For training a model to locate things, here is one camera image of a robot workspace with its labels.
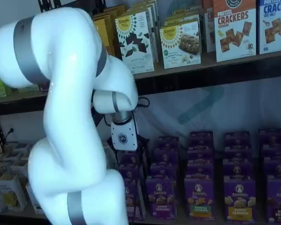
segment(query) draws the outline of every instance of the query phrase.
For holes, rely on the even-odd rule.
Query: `snack box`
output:
[[[210,176],[186,175],[184,186],[190,219],[214,220],[214,186]]]
[[[161,27],[160,38],[165,69],[201,63],[198,20],[177,22]]]
[[[267,176],[266,221],[281,224],[281,176]]]
[[[216,61],[256,55],[256,2],[214,1]]]
[[[259,1],[259,53],[281,51],[281,0]]]
[[[36,214],[44,214],[44,211],[42,210],[42,208],[39,205],[36,197],[34,196],[32,188],[31,188],[29,183],[27,183],[27,185],[26,185],[26,190],[27,190],[27,193],[29,195],[29,198],[30,198],[30,201],[31,201],[31,204],[33,206],[33,209],[34,209],[35,213]]]
[[[204,27],[207,52],[215,51],[214,6],[212,0],[203,0]]]
[[[228,223],[256,222],[255,185],[252,176],[224,176],[225,217]]]
[[[144,220],[146,216],[144,198],[141,192],[140,181],[124,180],[126,194],[126,208],[129,220]]]
[[[0,189],[7,208],[12,211],[23,211],[27,206],[18,175],[5,173],[0,177]]]
[[[154,71],[149,11],[138,8],[115,20],[123,62],[133,74]]]
[[[163,176],[146,179],[150,214],[157,219],[176,219],[174,182]]]

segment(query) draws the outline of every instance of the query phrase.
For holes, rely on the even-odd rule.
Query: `purple box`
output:
[[[225,139],[225,146],[251,144],[249,131],[225,133],[224,139]]]
[[[155,162],[171,163],[173,165],[179,164],[178,152],[174,149],[155,149],[154,158]]]
[[[136,180],[125,179],[126,208],[128,219],[133,219],[135,205],[135,219],[144,220],[146,215],[144,198],[141,192],[140,182]]]
[[[259,143],[263,144],[281,144],[281,128],[259,129]]]
[[[190,133],[190,146],[214,145],[214,134],[212,131],[199,131]]]
[[[224,176],[224,198],[227,222],[255,223],[256,192],[252,176]]]
[[[162,176],[146,180],[150,213],[158,219],[176,219],[174,182]]]
[[[266,220],[281,224],[281,176],[267,176]]]
[[[186,175],[184,186],[190,219],[214,220],[214,186],[210,177]]]

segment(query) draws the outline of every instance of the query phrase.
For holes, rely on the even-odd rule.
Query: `white robotic arm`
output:
[[[59,8],[0,28],[0,79],[10,87],[51,81],[47,138],[33,147],[29,182],[54,225],[126,225],[121,175],[106,170],[90,108],[122,113],[137,105],[133,75],[107,55],[89,15]]]

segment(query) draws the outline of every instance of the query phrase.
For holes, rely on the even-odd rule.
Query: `packaged food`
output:
[[[214,1],[217,62],[256,55],[256,1]]]
[[[161,27],[160,37],[165,69],[201,63],[201,42],[197,20]]]

